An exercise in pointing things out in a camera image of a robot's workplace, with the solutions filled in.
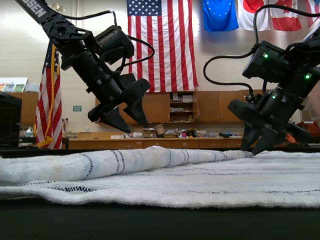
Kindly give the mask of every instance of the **white towel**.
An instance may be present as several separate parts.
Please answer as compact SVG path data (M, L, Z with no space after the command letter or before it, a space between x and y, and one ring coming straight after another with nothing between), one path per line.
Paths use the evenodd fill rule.
M320 207L320 153L275 151L250 157L241 151L158 148L46 158L55 162L46 176L31 173L48 170L39 157L33 158L33 167L27 167L33 165L29 159L0 159L0 196L41 196L73 205L113 202L174 208ZM20 166L24 161L29 163ZM32 178L38 180L12 185Z

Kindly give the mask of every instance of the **flag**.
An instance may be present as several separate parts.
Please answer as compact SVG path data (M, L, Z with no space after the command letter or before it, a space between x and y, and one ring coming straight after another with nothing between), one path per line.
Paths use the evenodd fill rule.
M298 0L269 0L269 3L298 9ZM270 8L270 13L275 30L297 31L301 29L298 14L277 8Z
M62 127L59 52L49 42L35 111L36 145L40 148L61 149Z
M310 14L320 13L320 0L305 0L306 11ZM319 23L320 17L308 17L309 28L316 22Z
M204 30L209 32L237 29L235 0L203 0Z
M254 16L258 8L268 4L268 0L238 0L238 23L240 29L253 30ZM268 9L265 8L258 13L256 18L258 31L269 30Z
M149 92L177 92L198 86L192 29L192 0L127 0L128 33L154 47L153 58L129 66L129 73L150 83ZM129 60L152 53L132 41Z

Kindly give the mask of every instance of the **wooden cabinet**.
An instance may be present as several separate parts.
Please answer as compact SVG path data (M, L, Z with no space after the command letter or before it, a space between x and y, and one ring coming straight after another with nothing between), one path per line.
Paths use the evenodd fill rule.
M152 146L159 146L159 147L163 147L166 149L170 149L171 148L171 142L170 141L144 141L143 142L143 148L149 148Z
M220 149L226 147L226 140L199 140L199 149Z
M164 138L164 139L115 139L115 140L78 140L70 139L70 150L116 150L116 149L146 149L160 146L166 149L222 149L239 148L242 139L223 138Z
M69 149L116 149L116 142L114 141L69 141Z
M123 120L127 123L127 124L136 124L137 122L135 120L133 120L128 114L126 114L124 112L124 109L127 107L127 104L125 104L124 102L121 103L119 105L119 112L120 115L122 116Z
M142 141L119 141L115 144L116 149L143 149Z
M119 111L127 124L136 124L128 114L124 112L127 104L121 103ZM149 123L167 123L170 121L170 94L169 93L147 93L142 99L144 114Z
M242 91L219 91L219 121L221 123L242 123L229 109L232 100L243 100Z
M36 122L36 109L38 104L37 92L23 92L22 93L22 110L21 110L21 124L34 125Z
M225 142L227 148L240 148L242 139L228 139Z
M217 91L198 91L198 122L218 123L219 119L219 93Z
M197 140L177 140L171 142L172 149L197 149L198 147Z
M22 92L8 92L7 94L18 99L22 99Z

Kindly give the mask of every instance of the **european union flag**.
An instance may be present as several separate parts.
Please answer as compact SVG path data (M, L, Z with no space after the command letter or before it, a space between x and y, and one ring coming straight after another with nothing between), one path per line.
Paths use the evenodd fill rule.
M231 31L239 27L234 0L203 0L204 29Z

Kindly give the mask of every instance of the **orange part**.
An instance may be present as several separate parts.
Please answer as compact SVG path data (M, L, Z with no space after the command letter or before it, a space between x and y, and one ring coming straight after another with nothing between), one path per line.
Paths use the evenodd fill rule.
M291 134L287 134L285 136L285 139L287 139L289 141L289 143L291 143L291 144L295 144L296 143L296 139Z

